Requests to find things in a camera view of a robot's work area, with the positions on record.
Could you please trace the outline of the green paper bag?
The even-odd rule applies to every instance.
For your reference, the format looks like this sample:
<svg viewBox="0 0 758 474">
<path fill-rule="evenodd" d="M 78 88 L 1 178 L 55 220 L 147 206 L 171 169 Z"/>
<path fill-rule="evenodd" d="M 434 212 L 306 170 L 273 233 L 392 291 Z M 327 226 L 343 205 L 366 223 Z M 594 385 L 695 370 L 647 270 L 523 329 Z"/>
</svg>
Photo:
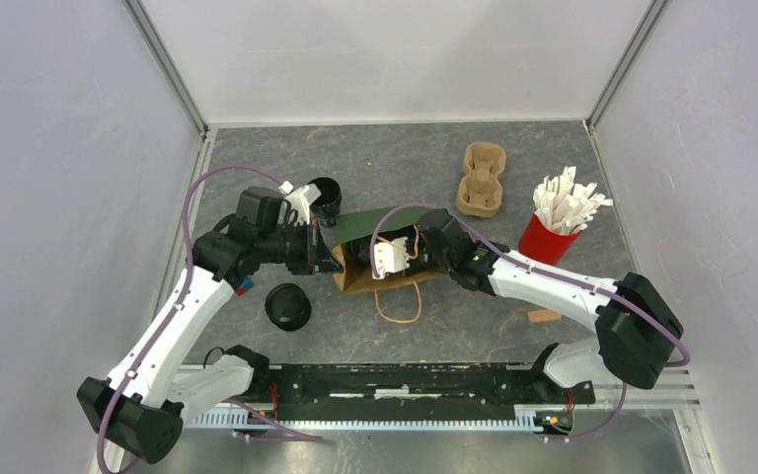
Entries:
<svg viewBox="0 0 758 474">
<path fill-rule="evenodd" d="M 416 323 L 422 314 L 420 284 L 441 276 L 430 266 L 425 241 L 417 222 L 430 205 L 411 205 L 400 209 L 380 207 L 342 214 L 335 227 L 338 243 L 333 256 L 342 270 L 333 280 L 343 294 L 370 293 L 378 316 L 398 325 Z M 408 318 L 394 318 L 383 310 L 380 296 L 402 287 L 414 290 L 417 311 Z"/>
</svg>

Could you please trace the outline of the black coffee cup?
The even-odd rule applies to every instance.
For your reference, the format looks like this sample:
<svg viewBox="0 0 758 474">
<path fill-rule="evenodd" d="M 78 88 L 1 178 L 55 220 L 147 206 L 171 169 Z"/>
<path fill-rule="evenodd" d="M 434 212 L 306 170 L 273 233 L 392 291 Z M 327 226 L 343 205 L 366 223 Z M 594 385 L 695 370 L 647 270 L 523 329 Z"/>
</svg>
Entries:
<svg viewBox="0 0 758 474">
<path fill-rule="evenodd" d="M 335 227 L 337 217 L 341 213 L 342 192 L 339 182 L 333 178 L 319 177 L 311 180 L 309 184 L 314 185 L 320 192 L 320 196 L 310 205 L 313 214 L 323 227 Z"/>
<path fill-rule="evenodd" d="M 344 252 L 354 261 L 362 265 L 369 265 L 371 258 L 370 235 L 366 235 L 342 245 Z"/>
</svg>

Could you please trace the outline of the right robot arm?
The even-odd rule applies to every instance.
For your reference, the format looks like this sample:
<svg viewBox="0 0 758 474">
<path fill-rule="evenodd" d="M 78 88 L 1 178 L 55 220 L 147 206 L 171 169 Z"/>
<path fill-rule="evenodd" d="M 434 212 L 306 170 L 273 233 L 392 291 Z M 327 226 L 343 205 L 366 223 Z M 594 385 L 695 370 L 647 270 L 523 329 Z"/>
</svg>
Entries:
<svg viewBox="0 0 758 474">
<path fill-rule="evenodd" d="M 534 261 L 486 240 L 443 208 L 426 212 L 416 228 L 427 266 L 461 287 L 530 302 L 590 331 L 540 356 L 530 377 L 538 400 L 555 403 L 570 388 L 607 377 L 648 390 L 672 365 L 684 329 L 645 276 L 584 276 Z"/>
</svg>

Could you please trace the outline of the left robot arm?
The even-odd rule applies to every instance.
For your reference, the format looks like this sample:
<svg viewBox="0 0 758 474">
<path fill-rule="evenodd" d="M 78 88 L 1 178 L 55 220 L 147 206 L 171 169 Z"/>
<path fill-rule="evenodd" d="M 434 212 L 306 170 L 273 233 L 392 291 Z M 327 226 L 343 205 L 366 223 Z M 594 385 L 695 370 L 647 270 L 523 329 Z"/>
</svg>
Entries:
<svg viewBox="0 0 758 474">
<path fill-rule="evenodd" d="M 341 271 L 311 211 L 321 195 L 314 184 L 250 187 L 234 213 L 193 242 L 187 268 L 137 344 L 106 377 L 88 377 L 77 390 L 100 443 L 155 464 L 215 405 L 236 396 L 275 403 L 268 358 L 242 345 L 187 377 L 178 372 L 215 313 L 247 290 L 261 265 L 282 264 L 297 276 Z"/>
</svg>

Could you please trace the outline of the cardboard two-cup carrier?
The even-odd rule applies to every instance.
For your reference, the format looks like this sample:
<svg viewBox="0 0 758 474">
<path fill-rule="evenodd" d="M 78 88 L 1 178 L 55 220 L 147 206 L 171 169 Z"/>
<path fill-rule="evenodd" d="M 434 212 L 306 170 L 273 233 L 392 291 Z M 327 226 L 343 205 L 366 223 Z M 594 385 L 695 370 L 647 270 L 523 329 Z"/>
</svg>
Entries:
<svg viewBox="0 0 758 474">
<path fill-rule="evenodd" d="M 470 143 L 464 154 L 463 171 L 456 196 L 456 206 L 468 216 L 490 218 L 503 203 L 500 178 L 506 165 L 505 150 L 490 142 Z"/>
</svg>

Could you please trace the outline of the red blue toy block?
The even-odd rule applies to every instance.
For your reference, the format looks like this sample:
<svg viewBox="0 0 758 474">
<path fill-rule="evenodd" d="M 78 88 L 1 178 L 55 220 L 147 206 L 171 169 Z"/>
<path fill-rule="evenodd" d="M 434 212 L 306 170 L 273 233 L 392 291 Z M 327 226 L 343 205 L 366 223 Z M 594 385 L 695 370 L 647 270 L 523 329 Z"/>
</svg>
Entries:
<svg viewBox="0 0 758 474">
<path fill-rule="evenodd" d="M 250 277 L 245 277 L 236 287 L 235 294 L 238 296 L 242 296 L 245 293 L 247 293 L 252 287 L 254 286 L 254 283 Z"/>
</svg>

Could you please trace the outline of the red cup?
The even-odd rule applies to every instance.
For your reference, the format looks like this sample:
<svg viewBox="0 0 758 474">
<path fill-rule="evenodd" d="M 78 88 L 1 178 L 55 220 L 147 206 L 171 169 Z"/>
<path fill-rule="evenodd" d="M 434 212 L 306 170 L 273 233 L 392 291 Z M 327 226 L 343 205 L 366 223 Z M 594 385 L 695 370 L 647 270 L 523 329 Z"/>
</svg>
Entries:
<svg viewBox="0 0 758 474">
<path fill-rule="evenodd" d="M 560 235 L 548 230 L 536 214 L 518 241 L 518 251 L 537 262 L 556 266 L 581 233 Z"/>
</svg>

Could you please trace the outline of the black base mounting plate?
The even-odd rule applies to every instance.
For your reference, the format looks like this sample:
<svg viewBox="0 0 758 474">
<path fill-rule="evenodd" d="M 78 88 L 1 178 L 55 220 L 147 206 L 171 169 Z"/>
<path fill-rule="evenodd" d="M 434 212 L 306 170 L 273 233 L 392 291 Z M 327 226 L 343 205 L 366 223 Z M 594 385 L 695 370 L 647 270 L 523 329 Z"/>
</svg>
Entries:
<svg viewBox="0 0 758 474">
<path fill-rule="evenodd" d="M 276 413 L 298 422 L 508 421 L 517 405 L 592 404 L 589 381 L 562 388 L 507 363 L 283 364 L 266 374 Z"/>
</svg>

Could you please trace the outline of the white paper stick bundle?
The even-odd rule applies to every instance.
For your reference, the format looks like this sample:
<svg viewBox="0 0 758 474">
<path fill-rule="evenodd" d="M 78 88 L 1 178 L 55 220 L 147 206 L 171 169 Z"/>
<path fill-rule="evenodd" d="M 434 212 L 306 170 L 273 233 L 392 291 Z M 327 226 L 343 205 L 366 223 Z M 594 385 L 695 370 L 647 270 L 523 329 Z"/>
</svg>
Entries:
<svg viewBox="0 0 758 474">
<path fill-rule="evenodd" d="M 597 192 L 598 184 L 575 181 L 576 167 L 564 167 L 554 177 L 546 176 L 533 192 L 534 215 L 542 226 L 562 236 L 583 231 L 602 207 L 612 207 L 614 201 Z"/>
</svg>

